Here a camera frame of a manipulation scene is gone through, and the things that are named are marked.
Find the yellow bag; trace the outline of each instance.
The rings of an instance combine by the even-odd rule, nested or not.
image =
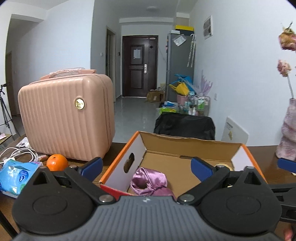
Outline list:
[[[181,83],[180,81],[178,81],[178,83],[179,84],[177,87],[175,87],[174,85],[169,85],[169,86],[180,95],[184,95],[184,96],[188,95],[189,89],[187,85],[184,82]]]

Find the orange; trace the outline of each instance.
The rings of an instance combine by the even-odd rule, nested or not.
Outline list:
[[[51,171],[63,171],[69,164],[63,155],[54,154],[47,159],[46,166]]]

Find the refrigerator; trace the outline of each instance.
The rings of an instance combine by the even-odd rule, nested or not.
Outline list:
[[[178,36],[180,35],[168,34],[165,100],[172,102],[177,102],[177,94],[168,85],[178,80],[178,77],[176,77],[175,74],[189,76],[192,80],[194,74],[194,63],[191,68],[192,56],[189,67],[187,67],[192,37],[184,36],[186,41],[180,46],[177,46],[173,40]]]

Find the pink marbled vase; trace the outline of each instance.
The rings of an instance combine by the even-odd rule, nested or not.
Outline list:
[[[283,137],[276,148],[278,158],[295,160],[296,158],[296,99],[290,99],[290,105],[281,128]]]

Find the white logo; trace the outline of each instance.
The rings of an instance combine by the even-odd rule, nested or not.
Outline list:
[[[145,199],[143,199],[143,202],[145,202],[145,203],[148,203],[148,202],[150,202],[151,201],[151,199],[150,198],[145,198]]]

